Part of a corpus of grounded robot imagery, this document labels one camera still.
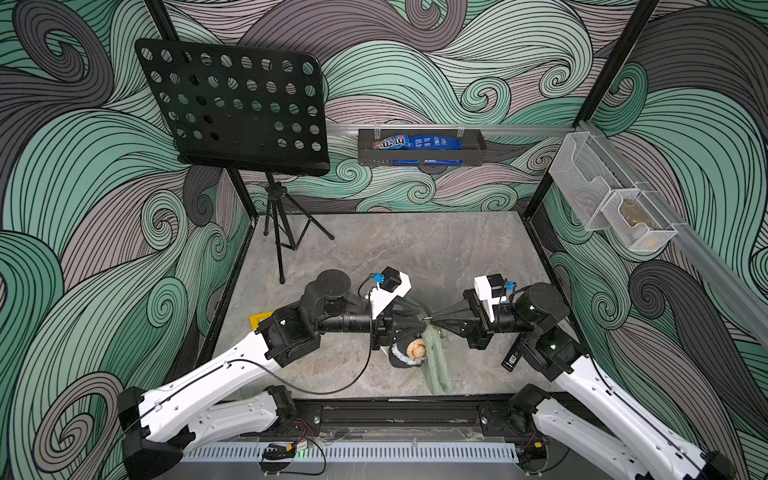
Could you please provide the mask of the green fabric bag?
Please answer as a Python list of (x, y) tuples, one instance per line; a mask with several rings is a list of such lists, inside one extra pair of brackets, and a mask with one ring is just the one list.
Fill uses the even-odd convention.
[(425, 311), (423, 320), (427, 326), (420, 338), (427, 346), (427, 357), (421, 366), (424, 369), (427, 388), (432, 395), (447, 395), (453, 391), (454, 382), (445, 355), (447, 345), (445, 334), (431, 324), (432, 310), (422, 300), (415, 298), (412, 302)]

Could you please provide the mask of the penguin plush decoration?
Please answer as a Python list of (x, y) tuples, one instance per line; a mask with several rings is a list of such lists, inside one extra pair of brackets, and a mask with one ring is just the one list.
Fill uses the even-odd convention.
[(422, 338), (404, 339), (393, 344), (388, 351), (390, 365), (405, 369), (421, 367), (427, 357), (427, 346)]

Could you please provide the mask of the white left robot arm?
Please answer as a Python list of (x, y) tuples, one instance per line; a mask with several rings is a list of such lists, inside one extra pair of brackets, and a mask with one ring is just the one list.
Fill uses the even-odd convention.
[[(353, 292), (349, 276), (321, 272), (300, 299), (272, 312), (239, 343), (190, 373), (145, 391), (118, 396), (123, 465), (131, 479), (154, 479), (185, 454), (243, 433), (280, 432), (297, 419), (292, 396), (298, 387), (278, 379), (279, 369), (316, 351), (325, 333), (360, 333), (371, 351), (386, 348), (395, 368), (421, 366), (426, 328), (408, 304), (407, 274), (391, 267), (373, 275), (365, 295)], [(262, 377), (277, 379), (242, 401), (226, 396)]]

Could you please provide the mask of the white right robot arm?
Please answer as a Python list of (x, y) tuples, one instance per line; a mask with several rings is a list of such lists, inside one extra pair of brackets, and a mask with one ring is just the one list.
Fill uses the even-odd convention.
[(614, 479), (733, 479), (735, 466), (719, 451), (705, 452), (659, 420), (608, 375), (560, 327), (570, 313), (559, 290), (535, 283), (514, 292), (499, 275), (476, 278), (453, 306), (432, 314), (431, 324), (485, 349), (496, 334), (516, 334), (501, 362), (513, 370), (526, 361), (550, 383), (580, 402), (600, 425), (568, 410), (533, 385), (515, 394), (514, 416), (523, 430), (553, 438)]

